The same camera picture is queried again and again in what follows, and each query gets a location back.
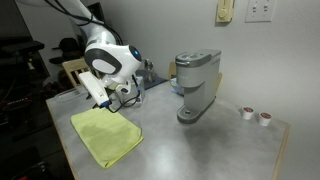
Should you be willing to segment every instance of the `chair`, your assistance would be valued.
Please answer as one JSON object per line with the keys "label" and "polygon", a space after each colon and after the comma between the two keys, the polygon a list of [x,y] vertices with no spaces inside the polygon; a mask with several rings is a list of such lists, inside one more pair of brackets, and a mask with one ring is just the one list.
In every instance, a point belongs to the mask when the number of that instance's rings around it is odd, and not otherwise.
{"label": "chair", "polygon": [[79,74],[82,72],[91,71],[93,75],[95,75],[97,78],[100,78],[99,72],[91,69],[83,58],[63,62],[62,66],[73,87],[82,85],[79,80]]}

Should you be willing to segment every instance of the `table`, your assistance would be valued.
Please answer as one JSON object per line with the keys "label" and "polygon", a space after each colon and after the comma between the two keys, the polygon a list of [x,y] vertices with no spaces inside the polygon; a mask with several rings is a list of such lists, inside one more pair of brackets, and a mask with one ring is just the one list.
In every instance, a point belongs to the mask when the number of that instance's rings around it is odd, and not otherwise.
{"label": "table", "polygon": [[77,90],[47,100],[75,179],[277,179],[289,124],[268,127],[241,118],[241,107],[219,98],[192,125],[180,124],[183,98],[168,82],[146,91],[141,107],[120,113],[142,128],[144,140],[108,169],[102,168],[71,125],[72,115],[94,105]]}

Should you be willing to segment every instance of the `white wall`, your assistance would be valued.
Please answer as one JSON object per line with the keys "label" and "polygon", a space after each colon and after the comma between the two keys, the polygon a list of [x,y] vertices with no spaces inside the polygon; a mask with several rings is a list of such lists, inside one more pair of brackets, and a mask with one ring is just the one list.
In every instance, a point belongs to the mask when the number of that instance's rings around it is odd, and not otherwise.
{"label": "white wall", "polygon": [[75,38],[71,21],[67,16],[50,7],[35,7],[21,3],[17,3],[17,6],[33,39],[45,44],[45,48],[39,53],[49,74],[56,76],[62,70],[62,66],[50,63],[49,59],[62,55],[60,50],[52,50],[58,47],[61,39]]}
{"label": "white wall", "polygon": [[217,0],[101,3],[113,28],[161,77],[179,53],[222,50],[218,97],[289,122],[280,179],[319,179],[320,1],[278,0],[271,23],[244,23],[248,0],[239,0],[226,26],[214,22]]}

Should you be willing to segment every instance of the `black cable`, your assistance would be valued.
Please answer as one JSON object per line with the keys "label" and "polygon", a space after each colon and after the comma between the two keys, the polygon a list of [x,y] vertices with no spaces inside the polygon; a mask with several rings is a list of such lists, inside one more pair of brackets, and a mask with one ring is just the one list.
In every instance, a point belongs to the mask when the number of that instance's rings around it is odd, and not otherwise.
{"label": "black cable", "polygon": [[117,39],[118,39],[118,42],[120,45],[123,45],[123,41],[122,41],[122,38],[121,36],[114,30],[112,29],[111,27],[109,26],[106,26],[104,22],[98,22],[98,21],[93,21],[93,14],[91,13],[91,19],[89,18],[86,18],[86,17],[82,17],[82,16],[77,16],[77,15],[74,15],[74,14],[71,14],[68,10],[66,10],[63,5],[58,1],[58,0],[55,0],[55,2],[58,4],[58,6],[62,9],[59,9],[58,7],[56,7],[54,4],[52,4],[51,2],[49,2],[49,0],[45,0],[47,4],[49,4],[52,8],[56,9],[57,11],[65,14],[65,15],[68,15],[68,16],[71,16],[75,19],[78,19],[78,20],[81,20],[81,21],[86,21],[86,23],[84,24],[80,24],[77,26],[85,26],[87,24],[90,24],[90,23],[94,23],[94,24],[98,24],[98,25],[101,25],[103,27],[105,27],[107,30],[111,31],[111,33],[113,33]]}
{"label": "black cable", "polygon": [[6,94],[6,95],[4,96],[4,98],[1,100],[0,104],[2,104],[2,102],[8,97],[8,95],[10,94],[10,92],[11,92],[14,84],[16,83],[16,80],[17,80],[17,77],[14,78],[14,80],[13,80],[13,82],[12,82],[12,84],[11,84],[8,92],[7,92],[7,94]]}
{"label": "black cable", "polygon": [[111,110],[110,107],[107,106],[106,108],[107,108],[110,112],[112,112],[112,113],[118,112],[125,104],[127,104],[128,102],[130,102],[130,101],[133,100],[133,99],[135,99],[135,102],[134,102],[133,104],[131,104],[130,106],[128,106],[128,107],[133,106],[133,105],[137,102],[137,99],[138,99],[139,96],[140,96],[140,89],[139,89],[137,80],[136,80],[136,78],[134,77],[134,75],[132,75],[131,77],[132,77],[132,80],[133,80],[133,82],[134,82],[134,84],[135,84],[135,86],[136,86],[136,88],[137,88],[137,91],[138,91],[137,96],[135,96],[135,97],[133,97],[133,98],[131,98],[131,99],[126,100],[126,101],[125,101],[124,103],[122,103],[122,104],[120,105],[120,107],[118,107],[115,111]]}

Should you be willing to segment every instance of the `light switch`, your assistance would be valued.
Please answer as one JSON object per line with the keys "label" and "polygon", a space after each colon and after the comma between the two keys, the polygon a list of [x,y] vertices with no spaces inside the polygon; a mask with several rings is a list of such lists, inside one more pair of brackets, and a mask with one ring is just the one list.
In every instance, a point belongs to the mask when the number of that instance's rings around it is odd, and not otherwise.
{"label": "light switch", "polygon": [[277,0],[249,0],[246,22],[271,22]]}
{"label": "light switch", "polygon": [[230,22],[233,16],[234,0],[219,0],[216,22]]}

